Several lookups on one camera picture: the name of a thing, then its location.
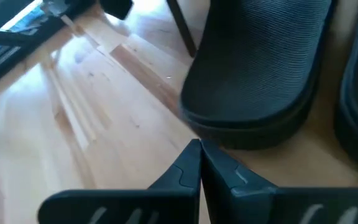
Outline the black aluminium rig frame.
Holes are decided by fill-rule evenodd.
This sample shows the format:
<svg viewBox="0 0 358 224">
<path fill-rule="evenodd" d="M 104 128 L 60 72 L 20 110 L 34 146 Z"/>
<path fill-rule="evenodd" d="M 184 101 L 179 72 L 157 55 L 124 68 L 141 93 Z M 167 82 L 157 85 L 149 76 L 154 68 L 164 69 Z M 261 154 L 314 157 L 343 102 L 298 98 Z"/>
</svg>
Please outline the black aluminium rig frame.
<svg viewBox="0 0 358 224">
<path fill-rule="evenodd" d="M 0 78 L 96 0 L 0 0 Z"/>
</svg>

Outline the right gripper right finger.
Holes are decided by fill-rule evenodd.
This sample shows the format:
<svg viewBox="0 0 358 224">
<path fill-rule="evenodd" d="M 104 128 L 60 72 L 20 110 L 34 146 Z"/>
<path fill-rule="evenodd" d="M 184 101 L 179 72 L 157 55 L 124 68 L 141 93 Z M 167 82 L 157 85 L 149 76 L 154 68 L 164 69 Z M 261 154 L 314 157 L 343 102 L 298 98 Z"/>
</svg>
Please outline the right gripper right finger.
<svg viewBox="0 0 358 224">
<path fill-rule="evenodd" d="M 358 224 L 358 188 L 278 187 L 202 140 L 211 224 Z"/>
</svg>

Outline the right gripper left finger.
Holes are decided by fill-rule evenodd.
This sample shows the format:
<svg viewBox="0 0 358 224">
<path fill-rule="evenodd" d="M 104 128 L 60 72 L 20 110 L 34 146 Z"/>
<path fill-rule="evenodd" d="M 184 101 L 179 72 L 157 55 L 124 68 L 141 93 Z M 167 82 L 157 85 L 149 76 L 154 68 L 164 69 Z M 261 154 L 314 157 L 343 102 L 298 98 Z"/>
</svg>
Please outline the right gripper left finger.
<svg viewBox="0 0 358 224">
<path fill-rule="evenodd" d="M 45 199 L 39 224 L 198 224 L 201 142 L 191 140 L 147 189 L 65 190 Z"/>
</svg>

